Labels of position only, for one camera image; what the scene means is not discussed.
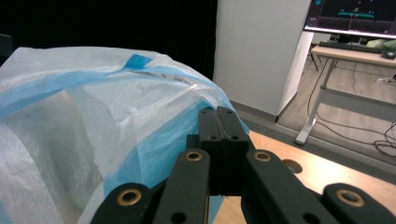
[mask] crumpled plastic sheet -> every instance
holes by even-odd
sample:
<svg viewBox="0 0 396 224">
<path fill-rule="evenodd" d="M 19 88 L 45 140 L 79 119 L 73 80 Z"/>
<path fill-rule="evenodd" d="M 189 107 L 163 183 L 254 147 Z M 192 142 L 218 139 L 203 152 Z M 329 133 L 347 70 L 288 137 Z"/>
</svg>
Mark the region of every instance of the crumpled plastic sheet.
<svg viewBox="0 0 396 224">
<path fill-rule="evenodd" d="M 17 49 L 0 68 L 0 223 L 90 223 L 117 186 L 167 178 L 197 112 L 219 105 L 233 110 L 157 52 Z M 209 221 L 221 202 L 211 197 Z"/>
</svg>

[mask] desk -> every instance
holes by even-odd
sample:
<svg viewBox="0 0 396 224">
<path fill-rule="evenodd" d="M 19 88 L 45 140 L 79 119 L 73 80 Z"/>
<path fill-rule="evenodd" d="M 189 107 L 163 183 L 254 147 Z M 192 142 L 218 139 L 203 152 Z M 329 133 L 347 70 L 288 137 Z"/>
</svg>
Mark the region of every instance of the desk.
<svg viewBox="0 0 396 224">
<path fill-rule="evenodd" d="M 346 183 L 364 190 L 396 216 L 396 185 L 325 160 L 259 133 L 250 132 L 249 136 L 255 148 L 272 151 L 281 160 L 297 161 L 303 167 L 303 171 L 296 176 L 307 188 L 322 194 L 327 185 Z M 240 197 L 225 198 L 214 224 L 246 223 L 240 206 Z"/>
<path fill-rule="evenodd" d="M 299 146 L 305 144 L 306 138 L 311 133 L 315 124 L 315 116 L 320 104 L 340 107 L 363 115 L 396 122 L 396 104 L 363 97 L 344 91 L 332 90 L 327 87 L 330 74 L 337 60 L 352 61 L 355 63 L 368 63 L 386 67 L 396 67 L 396 60 L 381 58 L 379 54 L 358 52 L 346 49 L 332 49 L 316 46 L 311 49 L 313 54 L 330 58 L 330 65 L 326 77 L 320 86 L 318 97 L 310 112 L 309 118 L 301 129 L 295 143 Z"/>
</svg>

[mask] computer monitor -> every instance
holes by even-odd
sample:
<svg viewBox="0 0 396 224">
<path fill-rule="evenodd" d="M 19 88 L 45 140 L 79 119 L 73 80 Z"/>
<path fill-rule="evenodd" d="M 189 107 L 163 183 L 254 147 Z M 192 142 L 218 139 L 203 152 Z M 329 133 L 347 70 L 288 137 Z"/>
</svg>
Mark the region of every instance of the computer monitor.
<svg viewBox="0 0 396 224">
<path fill-rule="evenodd" d="M 304 30 L 371 39 L 396 39 L 396 0 L 312 0 Z"/>
</svg>

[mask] wooden floor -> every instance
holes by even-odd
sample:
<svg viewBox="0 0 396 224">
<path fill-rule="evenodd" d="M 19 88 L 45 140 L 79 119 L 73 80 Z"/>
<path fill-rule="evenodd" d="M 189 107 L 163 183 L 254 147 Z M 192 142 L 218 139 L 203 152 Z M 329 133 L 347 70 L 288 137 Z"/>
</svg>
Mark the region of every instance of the wooden floor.
<svg viewBox="0 0 396 224">
<path fill-rule="evenodd" d="M 326 73 L 325 69 L 323 75 L 320 75 L 326 58 L 320 58 L 320 60 L 321 62 L 316 58 L 317 71 L 311 58 L 307 57 L 296 97 L 278 120 L 278 125 L 297 132 L 303 128 L 308 119 L 308 105 L 312 108 L 319 85 Z M 332 89 L 395 103 L 396 83 L 375 82 L 379 77 L 389 77 L 394 74 L 396 74 L 396 68 L 339 61 L 330 77 L 328 86 Z M 317 123 L 310 136 L 396 165 L 396 148 L 380 147 L 383 150 L 380 152 L 374 146 L 374 141 L 386 140 L 384 133 L 391 125 L 392 123 L 389 121 L 363 116 L 328 105 L 320 105 Z M 388 136 L 389 140 L 396 142 L 396 127 L 388 132 Z"/>
</svg>

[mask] white desk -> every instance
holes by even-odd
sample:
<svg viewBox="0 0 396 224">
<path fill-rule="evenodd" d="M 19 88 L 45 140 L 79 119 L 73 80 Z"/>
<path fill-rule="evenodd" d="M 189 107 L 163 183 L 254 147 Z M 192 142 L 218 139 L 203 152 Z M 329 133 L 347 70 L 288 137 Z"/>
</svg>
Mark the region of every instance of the white desk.
<svg viewBox="0 0 396 224">
<path fill-rule="evenodd" d="M 396 60 L 384 59 L 380 57 L 380 54 L 375 53 L 358 52 L 345 49 L 331 49 L 320 46 L 314 47 L 311 49 L 311 52 L 313 54 L 317 54 L 318 56 L 328 57 L 330 58 L 331 62 L 326 77 L 320 86 L 318 97 L 314 106 L 312 107 L 308 121 L 305 123 L 304 127 L 301 129 L 300 133 L 295 139 L 295 143 L 297 145 L 302 146 L 305 144 L 306 138 L 311 133 L 311 130 L 315 124 L 315 116 L 320 104 L 336 106 L 363 115 L 396 122 L 396 104 L 359 96 L 344 91 L 332 90 L 327 87 L 327 82 L 337 60 L 352 61 L 355 63 L 368 63 L 386 67 L 396 67 Z"/>
</svg>

